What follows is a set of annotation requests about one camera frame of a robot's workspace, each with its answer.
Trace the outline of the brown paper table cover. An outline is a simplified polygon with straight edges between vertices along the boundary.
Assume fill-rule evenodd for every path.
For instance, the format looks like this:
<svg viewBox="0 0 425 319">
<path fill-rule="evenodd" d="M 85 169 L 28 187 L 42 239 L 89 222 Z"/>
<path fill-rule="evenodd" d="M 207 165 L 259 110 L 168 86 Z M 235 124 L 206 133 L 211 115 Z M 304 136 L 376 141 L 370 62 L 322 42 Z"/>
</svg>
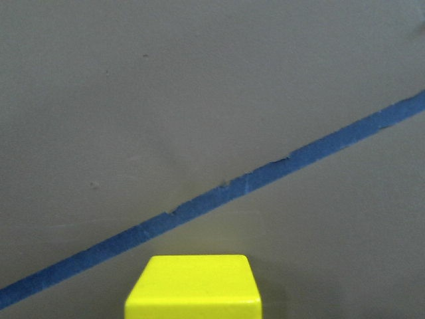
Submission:
<svg viewBox="0 0 425 319">
<path fill-rule="evenodd" d="M 2 1 L 1 286 L 423 89 L 423 1 Z M 423 318 L 424 115 L 1 317 L 122 318 L 183 254 L 246 255 L 265 318 Z"/>
</svg>

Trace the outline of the yellow block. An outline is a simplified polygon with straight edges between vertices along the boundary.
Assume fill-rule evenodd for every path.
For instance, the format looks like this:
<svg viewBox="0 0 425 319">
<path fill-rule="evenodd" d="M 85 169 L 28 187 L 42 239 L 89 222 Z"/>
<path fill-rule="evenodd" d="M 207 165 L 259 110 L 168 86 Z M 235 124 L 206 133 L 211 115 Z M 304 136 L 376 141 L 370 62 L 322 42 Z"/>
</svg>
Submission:
<svg viewBox="0 0 425 319">
<path fill-rule="evenodd" d="M 262 318 L 244 255 L 151 257 L 124 304 L 125 318 Z"/>
</svg>

